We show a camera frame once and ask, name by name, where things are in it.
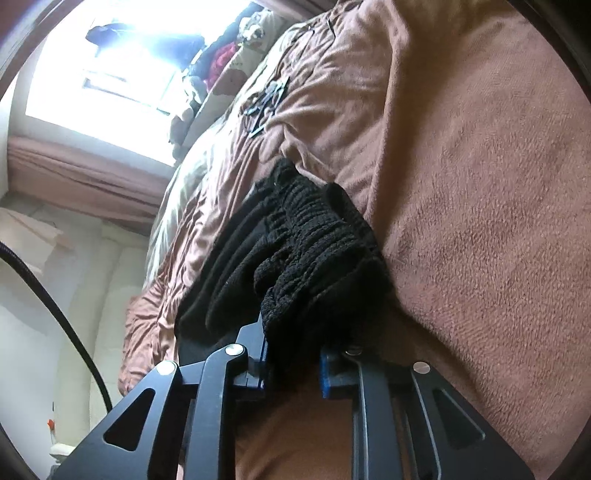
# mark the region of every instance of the black knit fabric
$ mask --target black knit fabric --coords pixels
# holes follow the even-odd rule
[[[335,183],[278,161],[230,219],[181,302],[181,365],[205,360],[262,314],[270,358],[347,338],[391,284],[369,225]]]

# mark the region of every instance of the metal bracket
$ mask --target metal bracket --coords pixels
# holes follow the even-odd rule
[[[431,365],[325,349],[325,398],[353,400],[353,480],[534,480],[525,462]],[[396,422],[392,400],[402,405]],[[400,439],[410,447],[403,462]]]
[[[55,471],[54,480],[174,480],[192,400],[185,478],[234,478],[236,401],[262,398],[267,382],[262,319],[207,360],[164,361],[139,382]]]

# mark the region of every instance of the comforter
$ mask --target comforter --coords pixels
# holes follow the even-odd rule
[[[343,0],[288,33],[276,68],[227,114],[224,148],[130,306],[120,389],[176,358],[176,311],[214,239],[287,157],[340,184],[382,248],[395,289],[361,341],[431,362],[548,478],[591,414],[583,92],[501,0]],[[286,78],[249,136],[244,108]],[[302,372],[242,420],[237,478],[350,476],[350,405],[322,401],[315,382]]]

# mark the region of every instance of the window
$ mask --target window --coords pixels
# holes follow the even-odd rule
[[[152,34],[215,41],[248,0],[86,0],[48,36],[26,114],[173,164],[170,115],[186,102],[178,67],[134,42],[101,48],[94,26],[122,22]]]

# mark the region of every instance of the black cable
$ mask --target black cable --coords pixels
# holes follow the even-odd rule
[[[31,270],[29,270],[25,262],[23,262],[15,252],[10,250],[2,242],[0,242],[0,258],[2,258],[2,260],[4,260],[18,274],[18,276],[23,279],[37,298],[41,300],[42,304],[46,306],[47,310],[49,310],[55,317],[57,323],[60,324],[60,327],[64,330],[64,333],[70,339],[72,345],[74,345],[74,348],[76,348],[76,351],[78,351],[78,354],[82,357],[82,360],[84,360],[88,370],[90,370],[92,377],[95,379],[96,385],[99,387],[100,394],[103,397],[103,402],[105,402],[107,413],[109,413],[113,410],[113,404],[109,398],[105,382],[100,376],[99,369],[92,361],[92,358],[88,354],[88,351],[86,351],[86,348],[84,348],[84,345],[82,345],[82,342],[76,335],[76,332],[72,328],[72,325],[70,325],[70,322],[68,322],[66,316],[62,313],[43,285],[41,285],[41,282],[39,282],[36,276],[33,275]]]

